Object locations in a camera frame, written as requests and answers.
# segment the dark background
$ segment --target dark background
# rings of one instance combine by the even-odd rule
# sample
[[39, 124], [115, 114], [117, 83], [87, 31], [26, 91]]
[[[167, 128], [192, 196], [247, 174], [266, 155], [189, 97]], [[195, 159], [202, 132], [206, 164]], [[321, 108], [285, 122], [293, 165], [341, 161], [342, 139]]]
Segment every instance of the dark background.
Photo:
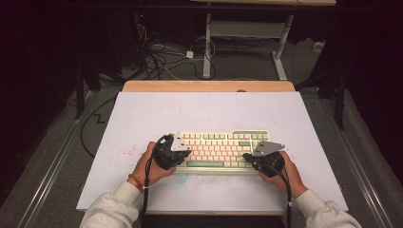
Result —
[[[347, 2], [356, 6], [370, 1]], [[89, 13], [84, 21], [82, 15], [54, 6], [51, 1], [1, 3], [0, 203], [24, 171], [48, 125], [67, 105], [67, 96], [75, 87], [77, 65], [83, 64], [87, 84], [96, 89], [94, 75], [100, 69], [86, 67], [87, 61], [119, 74], [122, 64], [135, 62], [137, 57], [124, 56], [113, 45], [112, 33], [117, 29], [113, 25], [122, 25], [114, 23], [117, 14]], [[343, 66], [358, 111], [402, 181], [398, 157], [403, 137], [403, 34], [398, 13], [395, 1], [382, 1], [365, 15], [300, 15], [295, 17], [289, 38], [294, 43], [306, 37], [327, 40], [312, 77], [335, 63]], [[204, 17], [198, 14], [149, 16], [147, 23], [153, 29], [184, 42], [204, 30]], [[167, 24], [167, 18], [178, 23], [185, 18], [183, 26], [189, 29], [179, 29], [178, 23]], [[135, 53], [136, 36], [130, 23], [124, 21], [125, 29], [121, 30], [130, 36], [127, 46]], [[318, 84], [334, 82], [325, 79]]]

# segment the white sleeve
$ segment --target white sleeve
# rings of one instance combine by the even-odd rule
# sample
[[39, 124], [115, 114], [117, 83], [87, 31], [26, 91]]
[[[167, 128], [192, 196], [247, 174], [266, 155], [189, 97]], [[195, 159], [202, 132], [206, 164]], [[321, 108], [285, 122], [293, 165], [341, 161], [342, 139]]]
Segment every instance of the white sleeve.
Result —
[[139, 216], [134, 205], [139, 195], [139, 189], [122, 182], [113, 194], [104, 193], [89, 206], [80, 227], [132, 227]]
[[355, 218], [341, 210], [333, 201], [323, 201], [312, 190], [297, 197], [296, 202], [306, 217], [306, 227], [361, 227]]

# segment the person's right hand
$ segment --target person's right hand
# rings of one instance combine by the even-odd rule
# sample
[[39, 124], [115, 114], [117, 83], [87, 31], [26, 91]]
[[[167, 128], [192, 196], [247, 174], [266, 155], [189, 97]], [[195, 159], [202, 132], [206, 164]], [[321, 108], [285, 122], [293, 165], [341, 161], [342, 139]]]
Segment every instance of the person's right hand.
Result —
[[[287, 170], [288, 181], [290, 182], [291, 186], [291, 196], [295, 199], [308, 190], [308, 188], [302, 183], [298, 169], [290, 160], [288, 154], [284, 151], [279, 151], [279, 153], [284, 158], [284, 168]], [[282, 169], [281, 174], [284, 176], [284, 178], [287, 178], [284, 169]], [[269, 178], [261, 172], [259, 172], [259, 175], [263, 181], [274, 184], [281, 192], [287, 193], [287, 187], [279, 175], [275, 175], [273, 178]]]

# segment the white surface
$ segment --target white surface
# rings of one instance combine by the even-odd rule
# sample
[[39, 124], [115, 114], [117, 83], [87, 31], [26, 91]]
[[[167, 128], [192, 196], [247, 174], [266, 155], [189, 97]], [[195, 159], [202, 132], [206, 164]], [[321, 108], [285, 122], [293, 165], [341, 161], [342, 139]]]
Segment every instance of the white surface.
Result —
[[[127, 178], [148, 142], [171, 131], [268, 130], [323, 200], [348, 210], [298, 92], [120, 93], [77, 209]], [[286, 198], [258, 175], [174, 174], [150, 187], [148, 213], [284, 212]]]

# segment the person's left hand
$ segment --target person's left hand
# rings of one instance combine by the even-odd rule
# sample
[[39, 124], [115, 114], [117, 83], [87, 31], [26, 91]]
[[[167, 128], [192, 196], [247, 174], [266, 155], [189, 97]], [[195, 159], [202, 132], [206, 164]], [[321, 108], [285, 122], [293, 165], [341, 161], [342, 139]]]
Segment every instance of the person's left hand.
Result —
[[[155, 146], [154, 142], [148, 143], [147, 150], [142, 154], [139, 161], [137, 162], [136, 168], [131, 174], [132, 177], [135, 177], [137, 180], [139, 180], [142, 186], [144, 186], [144, 180], [145, 180], [145, 166], [147, 164], [148, 159], [151, 157], [154, 146]], [[172, 175], [175, 172], [175, 170], [176, 167], [164, 170], [160, 166], [158, 166], [158, 164], [156, 164], [155, 161], [153, 160], [150, 167], [150, 173], [148, 175], [149, 185], [159, 181], [161, 178]], [[127, 181], [133, 184], [134, 186], [137, 186], [136, 181], [133, 180], [132, 178], [128, 178]]]

